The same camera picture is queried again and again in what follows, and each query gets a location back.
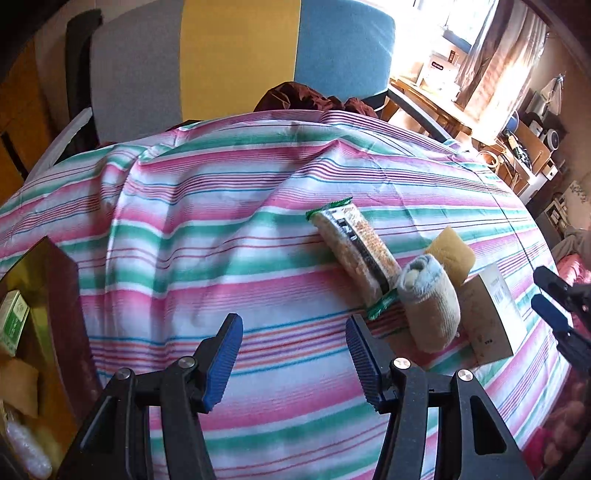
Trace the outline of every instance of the chair armrest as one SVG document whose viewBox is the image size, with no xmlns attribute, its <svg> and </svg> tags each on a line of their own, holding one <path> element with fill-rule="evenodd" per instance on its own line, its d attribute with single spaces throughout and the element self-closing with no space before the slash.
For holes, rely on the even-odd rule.
<svg viewBox="0 0 591 480">
<path fill-rule="evenodd" d="M 92 118 L 92 108 L 88 107 L 82 110 L 74 120 L 72 120 L 64 130 L 55 138 L 51 145 L 47 147 L 47 150 L 43 153 L 41 158 L 35 166 L 29 172 L 25 185 L 33 181 L 36 177 L 41 175 L 46 170 L 50 169 L 55 165 L 56 161 L 60 158 L 68 144 L 72 141 L 72 138 L 78 133 L 80 128 L 85 126 Z"/>
<path fill-rule="evenodd" d="M 431 118 L 427 112 L 422 110 L 416 103 L 405 96 L 402 92 L 396 90 L 396 88 L 394 88 L 392 85 L 388 85 L 386 95 L 390 100 L 396 103 L 402 110 L 404 110 L 414 120 L 416 120 L 419 125 L 421 125 L 421 127 L 427 131 L 433 140 L 444 143 L 451 139 L 451 136 L 443 129 L 441 125 Z"/>
</svg>

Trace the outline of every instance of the yellow sponge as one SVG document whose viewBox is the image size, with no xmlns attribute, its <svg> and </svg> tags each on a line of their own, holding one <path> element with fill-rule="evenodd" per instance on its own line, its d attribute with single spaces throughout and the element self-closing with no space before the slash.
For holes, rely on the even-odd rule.
<svg viewBox="0 0 591 480">
<path fill-rule="evenodd" d="M 476 261 L 476 255 L 472 249 L 450 226 L 443 229 L 425 253 L 437 258 L 456 289 L 466 281 Z"/>
</svg>

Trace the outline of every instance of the curtain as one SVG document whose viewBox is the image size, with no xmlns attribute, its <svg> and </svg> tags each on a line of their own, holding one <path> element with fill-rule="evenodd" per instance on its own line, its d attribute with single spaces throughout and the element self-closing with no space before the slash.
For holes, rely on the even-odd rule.
<svg viewBox="0 0 591 480">
<path fill-rule="evenodd" d="M 493 140 L 509 120 L 527 91 L 546 31 L 545 23 L 521 0 L 499 0 L 481 48 L 470 50 L 468 66 L 456 80 L 461 87 L 457 103 L 475 120 L 473 130 L 480 137 Z"/>
</svg>

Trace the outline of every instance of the white box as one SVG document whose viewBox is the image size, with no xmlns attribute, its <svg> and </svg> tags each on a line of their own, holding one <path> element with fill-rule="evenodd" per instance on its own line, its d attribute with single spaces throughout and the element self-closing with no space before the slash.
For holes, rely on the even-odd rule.
<svg viewBox="0 0 591 480">
<path fill-rule="evenodd" d="M 515 355 L 527 330 L 496 264 L 464 283 L 457 299 L 462 326 L 480 365 Z"/>
</svg>

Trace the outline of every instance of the rolled towel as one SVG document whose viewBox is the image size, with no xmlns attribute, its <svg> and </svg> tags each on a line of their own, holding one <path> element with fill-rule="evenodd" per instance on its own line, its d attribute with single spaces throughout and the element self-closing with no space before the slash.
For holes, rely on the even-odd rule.
<svg viewBox="0 0 591 480">
<path fill-rule="evenodd" d="M 420 350 L 440 352 L 452 342 L 460 323 L 460 304 L 452 282 L 434 256 L 420 255 L 402 269 L 398 295 Z"/>
</svg>

